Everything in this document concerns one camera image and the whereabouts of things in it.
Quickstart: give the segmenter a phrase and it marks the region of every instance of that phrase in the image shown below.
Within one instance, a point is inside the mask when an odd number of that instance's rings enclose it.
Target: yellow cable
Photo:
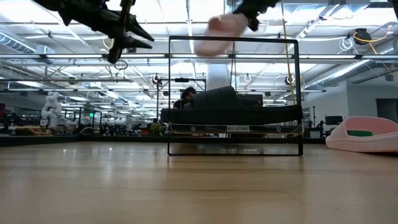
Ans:
[[[373,52],[374,52],[375,54],[378,54],[377,51],[376,51],[376,49],[373,47],[373,44],[372,44],[372,43],[369,43],[369,45],[371,46]],[[387,65],[386,65],[385,63],[383,63],[383,65],[384,65],[384,68],[386,68],[387,71],[388,71],[391,75],[394,75],[394,74],[392,74],[392,72],[390,71],[390,68],[388,68]]]
[[[108,45],[106,44],[105,39],[102,39],[102,43],[104,44],[104,47],[106,47],[107,49],[111,49],[111,48],[113,47],[114,40],[111,39],[111,46],[108,46]]]
[[[353,36],[353,37],[354,37],[355,39],[359,40],[359,41],[362,41],[362,42],[373,43],[373,42],[377,42],[377,41],[380,41],[380,40],[385,39],[385,38],[388,36],[389,30],[390,30],[390,27],[387,28],[387,33],[386,33],[386,35],[385,35],[384,37],[381,37],[380,39],[377,39],[377,40],[363,40],[363,39],[357,38],[357,37],[356,37],[356,34],[358,34],[357,32],[354,33],[354,36]]]
[[[369,43],[369,45],[371,46],[373,52],[374,52],[375,54],[378,54],[377,51],[376,51],[376,49],[373,47],[373,44],[372,44],[372,43]]]
[[[285,40],[287,40],[287,34],[286,34],[286,25],[285,25],[285,11],[284,11],[284,3],[281,1],[280,6],[282,8],[282,23],[284,24],[284,34],[285,34]],[[290,94],[293,97],[293,104],[296,104],[296,99],[294,95],[294,88],[293,88],[293,78],[292,78],[292,73],[290,72],[290,62],[289,62],[289,50],[287,48],[287,42],[285,42],[285,51],[286,51],[286,59],[287,59],[287,72],[289,73],[289,86],[290,86]]]

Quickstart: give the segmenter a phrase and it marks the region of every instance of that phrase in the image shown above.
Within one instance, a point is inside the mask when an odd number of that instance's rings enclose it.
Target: person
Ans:
[[[192,95],[196,94],[197,91],[193,87],[186,88],[181,94],[181,100],[177,100],[173,109],[182,109],[186,103],[191,102]]]

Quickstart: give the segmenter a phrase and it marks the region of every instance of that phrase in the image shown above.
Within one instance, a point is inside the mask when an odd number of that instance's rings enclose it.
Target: computer monitor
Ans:
[[[339,125],[343,122],[343,116],[325,116],[326,125]]]

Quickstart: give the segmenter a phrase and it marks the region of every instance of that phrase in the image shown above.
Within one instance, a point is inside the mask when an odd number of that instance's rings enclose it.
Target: white sign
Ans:
[[[227,132],[250,132],[250,127],[243,126],[243,125],[227,125],[226,131]]]

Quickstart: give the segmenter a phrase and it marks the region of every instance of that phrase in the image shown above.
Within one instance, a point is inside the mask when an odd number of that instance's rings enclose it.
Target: pink object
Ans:
[[[373,136],[349,136],[347,131],[370,131]],[[326,145],[353,152],[398,152],[398,124],[384,118],[346,118],[326,138]]]
[[[243,14],[225,14],[211,18],[208,24],[205,36],[240,37],[248,26],[248,19]],[[195,53],[202,57],[214,57],[223,54],[231,44],[230,41],[204,40],[195,47]]]

